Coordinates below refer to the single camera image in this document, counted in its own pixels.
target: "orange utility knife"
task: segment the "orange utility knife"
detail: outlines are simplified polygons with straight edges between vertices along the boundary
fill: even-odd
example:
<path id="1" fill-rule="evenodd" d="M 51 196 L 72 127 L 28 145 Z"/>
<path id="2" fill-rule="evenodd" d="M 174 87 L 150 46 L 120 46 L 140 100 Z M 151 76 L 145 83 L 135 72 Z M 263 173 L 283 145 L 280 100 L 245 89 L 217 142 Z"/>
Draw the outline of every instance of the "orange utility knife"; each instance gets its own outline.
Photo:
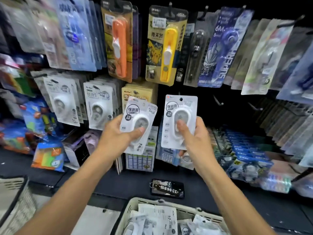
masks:
<path id="1" fill-rule="evenodd" d="M 174 27 L 167 27 L 164 33 L 163 54 L 161 64 L 161 82 L 169 82 L 175 55 L 178 31 Z"/>
<path id="2" fill-rule="evenodd" d="M 126 25 L 124 18 L 117 18 L 112 23 L 113 49 L 115 55 L 116 74 L 119 77 L 126 77 L 127 58 L 126 58 Z"/>

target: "floor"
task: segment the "floor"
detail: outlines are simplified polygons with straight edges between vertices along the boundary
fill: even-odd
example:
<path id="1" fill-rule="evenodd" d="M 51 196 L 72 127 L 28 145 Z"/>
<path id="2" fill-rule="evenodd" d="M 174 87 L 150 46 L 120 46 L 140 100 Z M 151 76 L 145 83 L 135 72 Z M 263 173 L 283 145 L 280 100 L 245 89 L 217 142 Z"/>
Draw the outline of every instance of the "floor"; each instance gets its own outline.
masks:
<path id="1" fill-rule="evenodd" d="M 40 209 L 50 197 L 33 195 L 38 209 Z M 120 212 L 87 205 L 78 220 L 72 235 L 109 235 Z"/>

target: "shopping basket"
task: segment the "shopping basket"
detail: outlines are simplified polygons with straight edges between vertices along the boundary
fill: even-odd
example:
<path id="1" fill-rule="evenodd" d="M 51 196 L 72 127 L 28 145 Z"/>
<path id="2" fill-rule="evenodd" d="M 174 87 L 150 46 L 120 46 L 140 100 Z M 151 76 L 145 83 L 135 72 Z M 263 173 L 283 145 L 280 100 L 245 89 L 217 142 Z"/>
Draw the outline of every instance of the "shopping basket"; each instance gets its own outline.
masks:
<path id="1" fill-rule="evenodd" d="M 16 233 L 36 209 L 26 176 L 0 177 L 0 235 Z"/>
<path id="2" fill-rule="evenodd" d="M 124 228 L 127 225 L 127 221 L 130 217 L 131 211 L 136 210 L 138 211 L 138 204 L 151 204 L 151 205 L 162 205 L 162 206 L 170 206 L 175 207 L 177 212 L 177 220 L 181 219 L 193 219 L 196 214 L 199 214 L 203 217 L 205 217 L 207 220 L 212 221 L 213 223 L 217 223 L 221 226 L 221 228 L 227 233 L 230 234 L 226 223 L 221 216 L 217 216 L 214 214 L 206 213 L 202 211 L 200 208 L 191 208 L 184 205 L 179 205 L 171 202 L 164 201 L 163 199 L 159 199 L 156 201 L 143 199 L 134 197 L 131 198 L 127 205 L 124 207 L 122 212 L 119 215 L 119 218 L 117 219 L 115 225 L 113 226 L 113 229 L 111 231 L 110 235 L 122 235 Z"/>

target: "phone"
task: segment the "phone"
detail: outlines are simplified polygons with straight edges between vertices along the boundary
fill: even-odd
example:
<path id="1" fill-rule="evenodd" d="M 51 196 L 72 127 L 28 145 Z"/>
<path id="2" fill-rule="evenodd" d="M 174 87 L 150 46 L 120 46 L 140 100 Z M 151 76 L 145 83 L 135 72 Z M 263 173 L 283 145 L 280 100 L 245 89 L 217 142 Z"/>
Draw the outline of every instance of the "phone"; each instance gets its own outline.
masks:
<path id="1" fill-rule="evenodd" d="M 152 195 L 179 199 L 185 198 L 184 184 L 181 182 L 152 179 L 150 188 Z"/>

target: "hand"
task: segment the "hand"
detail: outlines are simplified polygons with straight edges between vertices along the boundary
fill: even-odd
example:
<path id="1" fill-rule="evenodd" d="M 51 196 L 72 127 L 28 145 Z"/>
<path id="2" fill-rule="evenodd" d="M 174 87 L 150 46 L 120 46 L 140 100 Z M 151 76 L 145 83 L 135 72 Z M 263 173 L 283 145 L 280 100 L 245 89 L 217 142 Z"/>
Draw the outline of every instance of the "hand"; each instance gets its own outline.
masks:
<path id="1" fill-rule="evenodd" d="M 187 151 L 198 173 L 200 173 L 200 168 L 207 162 L 212 163 L 216 161 L 208 130 L 201 117 L 197 116 L 194 135 L 190 133 L 183 120 L 177 121 L 177 128 L 185 139 Z M 181 150 L 179 155 L 182 156 L 183 154 L 184 151 Z"/>
<path id="2" fill-rule="evenodd" d="M 104 159 L 105 162 L 114 162 L 129 146 L 131 141 L 141 137 L 145 132 L 144 127 L 137 128 L 128 133 L 121 133 L 119 125 L 122 121 L 123 115 L 119 115 L 112 121 L 108 122 L 104 131 L 101 134 L 98 146 L 93 157 Z"/>

